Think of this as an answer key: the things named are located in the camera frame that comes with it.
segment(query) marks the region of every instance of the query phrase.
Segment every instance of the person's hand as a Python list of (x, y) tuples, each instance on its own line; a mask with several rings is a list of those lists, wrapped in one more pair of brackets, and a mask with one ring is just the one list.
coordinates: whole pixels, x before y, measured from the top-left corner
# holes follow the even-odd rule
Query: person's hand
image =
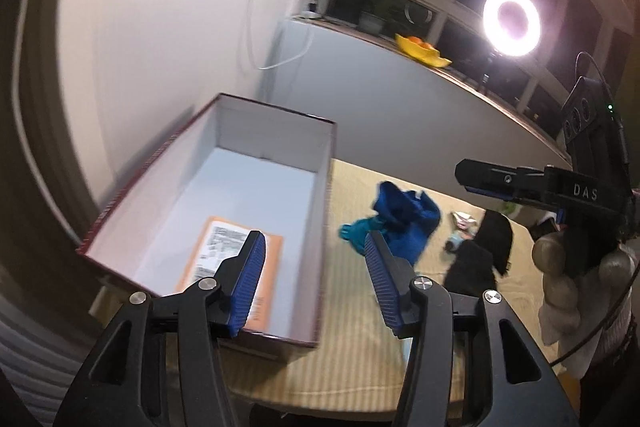
[[(559, 356), (583, 340), (604, 318), (634, 271), (630, 251), (616, 250), (604, 256), (590, 272), (570, 279), (564, 274), (566, 254), (561, 233), (541, 237), (532, 250), (533, 263), (543, 273), (545, 301), (538, 312), (542, 341), (545, 346), (558, 342)], [(599, 362), (622, 343), (630, 318), (629, 292), (603, 330), (562, 365), (574, 378), (582, 378), (590, 363)]]

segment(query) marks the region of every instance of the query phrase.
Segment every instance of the beige bedsheet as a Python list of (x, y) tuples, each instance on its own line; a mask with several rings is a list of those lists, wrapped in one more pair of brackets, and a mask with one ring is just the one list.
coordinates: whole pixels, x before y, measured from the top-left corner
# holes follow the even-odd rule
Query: beige bedsheet
[[(384, 413), (396, 409), (404, 378), (401, 342), (385, 326), (364, 258), (338, 238), (343, 223), (372, 215), (378, 183), (390, 180), (404, 190), (422, 190), (378, 172), (334, 160), (328, 216), (324, 312), (318, 349), (288, 365), (225, 351), (223, 368), (230, 390), (276, 409), (311, 410), (328, 416), (345, 413)], [(443, 250), (452, 222), (460, 210), (481, 219), (484, 210), (434, 190), (442, 222), (416, 265), (416, 271), (442, 282), (453, 256)], [(512, 223), (513, 248), (507, 277), (498, 276), (498, 290), (541, 346), (538, 308), (542, 276), (531, 261), (532, 240), (524, 227)], [(544, 347), (548, 359), (555, 347)], [(463, 396), (462, 361), (456, 357), (451, 399)]]

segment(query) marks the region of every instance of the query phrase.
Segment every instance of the open cardboard box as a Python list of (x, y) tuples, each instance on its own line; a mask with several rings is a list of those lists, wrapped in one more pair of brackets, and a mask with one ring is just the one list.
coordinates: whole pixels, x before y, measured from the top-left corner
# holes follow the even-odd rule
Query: open cardboard box
[(234, 345), (284, 359), (314, 347), (334, 132), (330, 121), (220, 94), (146, 162), (79, 253), (164, 296), (180, 291), (211, 217), (279, 236), (267, 323)]

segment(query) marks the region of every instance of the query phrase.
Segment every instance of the orange label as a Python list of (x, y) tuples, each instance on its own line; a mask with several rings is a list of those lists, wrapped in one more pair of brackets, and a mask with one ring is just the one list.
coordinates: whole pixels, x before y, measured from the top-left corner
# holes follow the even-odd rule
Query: orange label
[[(222, 217), (209, 217), (175, 290), (182, 292), (198, 279), (214, 277), (220, 263), (240, 253), (244, 240), (252, 230)], [(262, 233), (266, 240), (266, 256), (244, 325), (246, 329), (255, 331), (265, 331), (269, 326), (271, 299), (282, 249), (281, 235)]]

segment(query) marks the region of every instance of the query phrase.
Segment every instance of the blue cloth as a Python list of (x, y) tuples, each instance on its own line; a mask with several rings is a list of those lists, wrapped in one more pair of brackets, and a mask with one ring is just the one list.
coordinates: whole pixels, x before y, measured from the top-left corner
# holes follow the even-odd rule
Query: blue cloth
[(377, 216), (342, 225), (340, 237), (363, 254), (367, 233), (380, 230), (391, 254), (406, 259), (413, 266), (440, 223), (438, 206), (424, 192), (417, 196), (415, 190), (402, 192), (392, 182), (382, 182), (372, 208)]

